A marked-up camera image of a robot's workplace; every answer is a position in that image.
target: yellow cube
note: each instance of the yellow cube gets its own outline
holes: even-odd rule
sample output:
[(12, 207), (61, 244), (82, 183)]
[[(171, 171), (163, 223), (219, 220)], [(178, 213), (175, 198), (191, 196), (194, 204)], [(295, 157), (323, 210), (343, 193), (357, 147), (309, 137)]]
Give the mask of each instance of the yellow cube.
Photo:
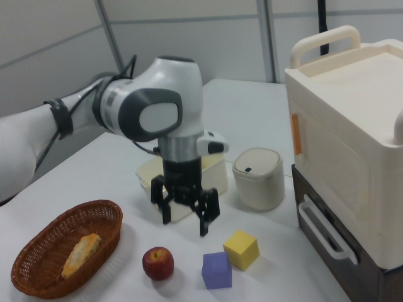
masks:
[(260, 255), (258, 240), (240, 230), (236, 231), (235, 234), (223, 244), (223, 247), (228, 253), (231, 264), (243, 271)]

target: purple cube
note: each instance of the purple cube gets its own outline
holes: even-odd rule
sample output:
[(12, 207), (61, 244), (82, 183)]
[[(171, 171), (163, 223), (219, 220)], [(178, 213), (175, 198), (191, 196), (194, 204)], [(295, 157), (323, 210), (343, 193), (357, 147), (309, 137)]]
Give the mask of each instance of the purple cube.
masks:
[(207, 289), (231, 288), (232, 267), (227, 252), (203, 255), (201, 275)]

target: black cable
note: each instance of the black cable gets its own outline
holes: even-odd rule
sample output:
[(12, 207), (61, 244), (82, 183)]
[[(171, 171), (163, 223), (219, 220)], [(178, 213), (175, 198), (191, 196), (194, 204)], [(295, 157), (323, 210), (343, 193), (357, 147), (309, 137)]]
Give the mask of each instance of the black cable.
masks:
[[(108, 83), (108, 85), (110, 83), (112, 83), (113, 81), (116, 80), (120, 80), (120, 79), (133, 79), (133, 72), (134, 72), (134, 66), (136, 64), (136, 60), (137, 60), (137, 55), (134, 55), (131, 59), (130, 62), (125, 66), (125, 68), (122, 70), (121, 73), (117, 74), (117, 75), (113, 75)], [(129, 69), (129, 67), (131, 67), (130, 69), (130, 75), (127, 76), (126, 72)], [(92, 87), (89, 91), (87, 91), (86, 93), (84, 93), (82, 95), (82, 97), (77, 101), (76, 104), (74, 104), (74, 106), (71, 108), (71, 110), (69, 111), (70, 115), (73, 114), (73, 112), (75, 112), (75, 110), (77, 109), (78, 106), (80, 106), (80, 104), (85, 100), (86, 97), (88, 97), (95, 89), (98, 89), (99, 84), (95, 85), (94, 87)], [(35, 171), (38, 170), (38, 168), (40, 167), (40, 165), (42, 164), (43, 160), (45, 159), (46, 155), (49, 153), (50, 148), (52, 147), (52, 145), (54, 144), (54, 142), (56, 141), (56, 138), (59, 136), (60, 134), (60, 130), (57, 129), (55, 134), (52, 136), (52, 138), (50, 139), (48, 145), (46, 146), (45, 150), (42, 152), (40, 158), (38, 159), (37, 162), (37, 166), (35, 167)], [(133, 142), (136, 146), (138, 146), (138, 148), (146, 151), (149, 154), (154, 154), (154, 155), (159, 155), (159, 151), (157, 148), (154, 148), (154, 150), (148, 150), (142, 146), (140, 146), (137, 142)]]
[(158, 149), (158, 147), (154, 147), (153, 150), (149, 150), (149, 149), (144, 148), (143, 146), (139, 145), (139, 143), (137, 143), (137, 142), (133, 142), (133, 141), (132, 141), (132, 143), (134, 143), (134, 145), (135, 145), (136, 147), (140, 148), (141, 150), (146, 151), (148, 154), (159, 155), (159, 149)]
[[(76, 104), (74, 104), (74, 106), (71, 108), (71, 110), (69, 111), (70, 115), (73, 114), (73, 112), (75, 112), (75, 110), (77, 109), (77, 107), (82, 103), (82, 101), (85, 100), (85, 98), (87, 96), (89, 96), (96, 88), (98, 85), (95, 85), (94, 87), (92, 87), (89, 91), (87, 91), (86, 93), (84, 93), (82, 95), (82, 97), (77, 101)], [(60, 129), (57, 129), (55, 134), (53, 134), (52, 138), (50, 139), (48, 145), (46, 146), (45, 150), (42, 152), (40, 158), (38, 159), (37, 162), (37, 166), (35, 167), (35, 171), (38, 170), (38, 168), (40, 167), (40, 165), (42, 164), (43, 160), (45, 159), (46, 155), (49, 153), (50, 148), (52, 147), (52, 145), (54, 144), (54, 142), (56, 141), (56, 138), (59, 136), (60, 134)]]

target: toy block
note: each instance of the toy block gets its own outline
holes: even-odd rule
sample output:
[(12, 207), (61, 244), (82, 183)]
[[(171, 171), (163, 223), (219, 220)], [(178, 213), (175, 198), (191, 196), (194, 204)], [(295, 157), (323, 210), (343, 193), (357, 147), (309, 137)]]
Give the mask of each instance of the toy block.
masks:
[(240, 230), (236, 231), (223, 247), (231, 264), (243, 271), (260, 255), (257, 239)]
[(201, 270), (207, 289), (231, 288), (232, 268), (226, 252), (203, 255)]

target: gray wall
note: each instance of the gray wall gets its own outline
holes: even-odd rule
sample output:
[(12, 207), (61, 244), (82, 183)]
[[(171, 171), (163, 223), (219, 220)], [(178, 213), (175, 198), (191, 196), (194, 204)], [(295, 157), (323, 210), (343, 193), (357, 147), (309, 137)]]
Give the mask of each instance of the gray wall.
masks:
[[(327, 0), (329, 29), (353, 25), (362, 42), (403, 40), (402, 0)], [(284, 82), (295, 43), (318, 32), (317, 0), (13, 0), (0, 9), (0, 117), (74, 91), (138, 55), (194, 59), (214, 78)], [(345, 44), (335, 43), (330, 51)], [(319, 56), (319, 49), (306, 59)], [(58, 141), (36, 178), (96, 138)]]
[(266, 14), (256, 0), (102, 1), (122, 59), (136, 74), (160, 55), (189, 57), (204, 83), (273, 81)]

